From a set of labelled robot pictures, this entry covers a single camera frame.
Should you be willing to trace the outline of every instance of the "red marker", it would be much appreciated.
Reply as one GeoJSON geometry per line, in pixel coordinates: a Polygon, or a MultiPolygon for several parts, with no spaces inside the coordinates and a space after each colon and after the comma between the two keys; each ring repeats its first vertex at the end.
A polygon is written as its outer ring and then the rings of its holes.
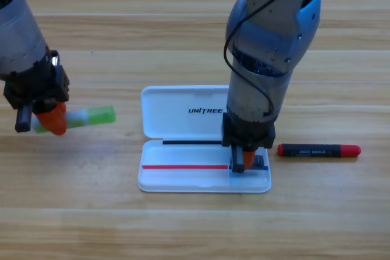
{"type": "Polygon", "coordinates": [[[342,144],[279,144],[278,155],[306,158],[356,158],[358,146],[342,144]]]}

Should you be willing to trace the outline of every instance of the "black cable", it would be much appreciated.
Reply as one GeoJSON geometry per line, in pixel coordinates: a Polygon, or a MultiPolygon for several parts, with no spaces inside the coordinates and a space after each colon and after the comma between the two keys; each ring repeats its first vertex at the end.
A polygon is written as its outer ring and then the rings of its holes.
{"type": "Polygon", "coordinates": [[[274,112],[274,103],[272,102],[271,98],[259,87],[259,86],[256,86],[253,82],[251,82],[249,79],[247,79],[246,77],[244,77],[241,73],[239,73],[237,71],[237,69],[235,69],[233,67],[232,64],[230,64],[229,60],[227,59],[227,48],[229,46],[229,43],[230,41],[232,40],[232,38],[234,37],[234,34],[236,34],[237,30],[239,29],[239,27],[241,27],[241,25],[243,23],[245,23],[248,19],[251,19],[253,18],[257,13],[261,12],[262,10],[266,9],[269,5],[271,5],[272,3],[274,3],[276,0],[268,0],[268,2],[266,2],[265,4],[263,4],[261,7],[259,7],[258,9],[254,10],[251,14],[247,15],[245,18],[243,18],[237,25],[236,27],[233,29],[233,31],[230,33],[229,37],[226,39],[226,42],[225,42],[225,46],[224,46],[224,59],[225,59],[225,62],[227,64],[227,66],[229,66],[229,68],[236,74],[238,75],[240,78],[242,78],[243,80],[245,80],[248,84],[252,85],[256,90],[258,90],[259,92],[262,93],[262,95],[267,98],[267,101],[268,101],[268,104],[269,104],[269,112],[266,113],[266,116],[269,116],[269,115],[272,115],[273,112],[274,112]]]}

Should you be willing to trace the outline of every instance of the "red line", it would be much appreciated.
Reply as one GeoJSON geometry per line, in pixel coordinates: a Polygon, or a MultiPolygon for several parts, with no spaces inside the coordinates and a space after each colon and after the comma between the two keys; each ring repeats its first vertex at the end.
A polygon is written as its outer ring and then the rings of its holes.
{"type": "Polygon", "coordinates": [[[210,170],[210,169],[227,169],[227,165],[215,164],[215,165],[201,165],[201,164],[147,164],[142,166],[143,169],[154,169],[154,170],[166,170],[166,169],[197,169],[197,170],[210,170]]]}

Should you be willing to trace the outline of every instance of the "wooden table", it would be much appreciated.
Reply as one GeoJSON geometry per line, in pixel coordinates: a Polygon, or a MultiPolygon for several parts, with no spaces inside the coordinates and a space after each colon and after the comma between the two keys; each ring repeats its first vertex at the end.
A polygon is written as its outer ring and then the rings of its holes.
{"type": "Polygon", "coordinates": [[[71,110],[112,125],[18,135],[0,104],[0,258],[390,259],[390,0],[324,0],[276,123],[280,142],[354,143],[357,161],[281,160],[262,195],[147,194],[148,85],[226,84],[236,0],[28,0],[71,79],[71,110]]]}

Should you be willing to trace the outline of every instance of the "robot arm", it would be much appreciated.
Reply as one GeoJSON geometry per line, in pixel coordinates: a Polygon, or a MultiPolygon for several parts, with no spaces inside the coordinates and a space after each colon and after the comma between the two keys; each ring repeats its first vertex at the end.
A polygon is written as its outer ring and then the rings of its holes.
{"type": "Polygon", "coordinates": [[[222,145],[244,154],[232,161],[233,171],[250,168],[259,147],[272,147],[274,122],[293,70],[317,31],[320,12],[321,0],[237,0],[226,38],[232,69],[240,76],[231,75],[222,125],[222,145]],[[240,24],[267,2],[265,9],[240,24]]]}
{"type": "Polygon", "coordinates": [[[26,0],[0,0],[0,36],[0,79],[5,97],[18,110],[16,131],[29,131],[34,113],[50,131],[63,134],[69,80],[26,0]]]}

